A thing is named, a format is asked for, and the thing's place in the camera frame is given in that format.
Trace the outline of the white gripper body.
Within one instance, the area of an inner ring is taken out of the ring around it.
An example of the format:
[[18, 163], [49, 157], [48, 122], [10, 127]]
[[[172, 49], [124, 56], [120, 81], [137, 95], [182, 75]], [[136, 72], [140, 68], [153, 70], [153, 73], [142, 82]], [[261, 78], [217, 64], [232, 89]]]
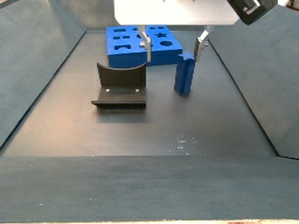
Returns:
[[113, 0], [121, 25], [233, 25], [226, 0]]

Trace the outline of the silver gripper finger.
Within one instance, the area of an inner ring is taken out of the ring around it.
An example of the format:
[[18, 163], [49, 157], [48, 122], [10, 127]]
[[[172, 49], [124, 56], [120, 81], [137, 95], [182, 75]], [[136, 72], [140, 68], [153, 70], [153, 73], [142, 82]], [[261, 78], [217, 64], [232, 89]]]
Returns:
[[152, 60], [152, 40], [149, 36], [146, 35], [144, 25], [137, 26], [137, 33], [138, 33], [138, 36], [141, 37], [140, 46], [146, 51], [146, 61], [150, 61]]
[[201, 50], [205, 46], [205, 42], [208, 40], [208, 36], [210, 34], [210, 26], [205, 25], [200, 36], [194, 39], [194, 47], [193, 47], [193, 58], [194, 60], [200, 59]]

